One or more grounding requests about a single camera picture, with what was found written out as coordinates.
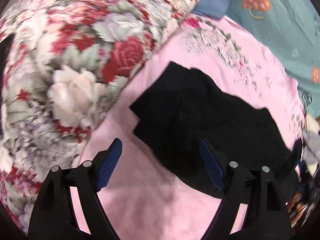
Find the floral blanket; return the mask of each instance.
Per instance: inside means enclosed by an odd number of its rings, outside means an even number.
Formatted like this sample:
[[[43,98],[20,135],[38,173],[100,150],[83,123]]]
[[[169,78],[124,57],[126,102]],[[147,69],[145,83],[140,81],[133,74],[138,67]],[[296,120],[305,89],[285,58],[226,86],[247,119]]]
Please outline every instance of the floral blanket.
[[[76,163],[90,131],[199,0],[20,0],[3,74],[0,200],[28,231],[49,169]]]

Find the printed flower pattern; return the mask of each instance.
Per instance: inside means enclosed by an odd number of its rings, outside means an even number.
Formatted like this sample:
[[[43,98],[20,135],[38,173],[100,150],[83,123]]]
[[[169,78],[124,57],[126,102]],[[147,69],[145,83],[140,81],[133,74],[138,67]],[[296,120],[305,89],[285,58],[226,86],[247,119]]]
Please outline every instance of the printed flower pattern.
[[[0,42],[15,38],[3,74],[0,199],[24,232],[50,168],[71,167],[130,78],[197,2],[20,0],[4,14]]]

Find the pink fabric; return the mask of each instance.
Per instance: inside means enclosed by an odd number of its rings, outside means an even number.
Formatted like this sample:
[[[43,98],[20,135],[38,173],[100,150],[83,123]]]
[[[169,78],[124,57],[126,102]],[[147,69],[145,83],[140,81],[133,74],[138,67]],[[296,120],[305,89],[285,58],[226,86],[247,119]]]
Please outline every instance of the pink fabric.
[[[230,63],[232,66],[227,65],[217,50],[207,49],[207,46],[201,47],[202,53],[190,51],[188,37],[198,32],[199,28],[205,30],[208,26],[199,22],[199,27],[190,19],[123,90],[106,119],[92,132],[81,156],[79,163],[93,159],[98,151],[107,149],[114,138],[122,140],[123,153],[119,163],[108,186],[98,193],[121,240],[201,239],[221,201],[181,182],[159,164],[148,146],[132,134],[138,119],[129,110],[129,105],[159,77],[169,61],[199,68],[212,77],[223,91],[241,97],[254,107],[267,107],[288,148],[292,148],[295,139],[301,135],[303,112],[297,81],[286,76],[282,65],[268,48],[232,20],[223,17],[219,22],[210,21],[227,36],[230,33],[231,39],[236,41],[237,50],[242,47],[241,55],[245,55],[246,59],[243,58],[241,64],[248,63],[251,67],[253,77],[250,76],[250,82],[256,82],[256,85],[242,84],[239,77],[247,74],[247,68],[242,70],[242,65],[239,67],[234,62]],[[80,229],[89,232],[76,189],[71,192]],[[232,232],[241,229],[246,208],[247,205],[241,204]]]

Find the silver bolt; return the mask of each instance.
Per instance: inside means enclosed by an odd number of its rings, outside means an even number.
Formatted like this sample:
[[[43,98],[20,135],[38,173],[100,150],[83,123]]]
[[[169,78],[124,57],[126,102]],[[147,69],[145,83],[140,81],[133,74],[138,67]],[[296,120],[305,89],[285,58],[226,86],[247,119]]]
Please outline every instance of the silver bolt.
[[[268,172],[270,171],[269,167],[267,167],[267,166],[263,166],[263,167],[262,167],[262,170],[263,170],[264,172],[266,172],[266,173],[268,173]]]
[[[51,171],[52,172],[56,172],[56,171],[58,171],[59,170],[59,166],[53,166],[52,168],[51,168]]]
[[[236,163],[236,162],[230,162],[229,165],[230,165],[230,167],[232,167],[232,168],[238,167],[238,163]]]
[[[82,164],[84,167],[88,168],[92,165],[92,161],[85,161],[83,164]]]

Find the folded black fabric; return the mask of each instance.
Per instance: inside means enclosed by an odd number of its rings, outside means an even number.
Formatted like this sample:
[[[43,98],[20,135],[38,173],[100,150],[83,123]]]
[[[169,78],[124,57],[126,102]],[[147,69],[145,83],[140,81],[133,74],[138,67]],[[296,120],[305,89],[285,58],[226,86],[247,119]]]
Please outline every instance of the folded black fabric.
[[[230,161],[249,169],[268,166],[279,183],[286,184],[281,186],[286,200],[297,189],[294,167],[301,154],[300,144],[291,152],[266,108],[255,109],[223,93],[198,69],[188,70],[171,62],[130,109],[140,118],[134,134],[192,188],[223,197],[213,186],[198,153],[200,140],[207,138]],[[243,202],[249,199],[248,190]]]

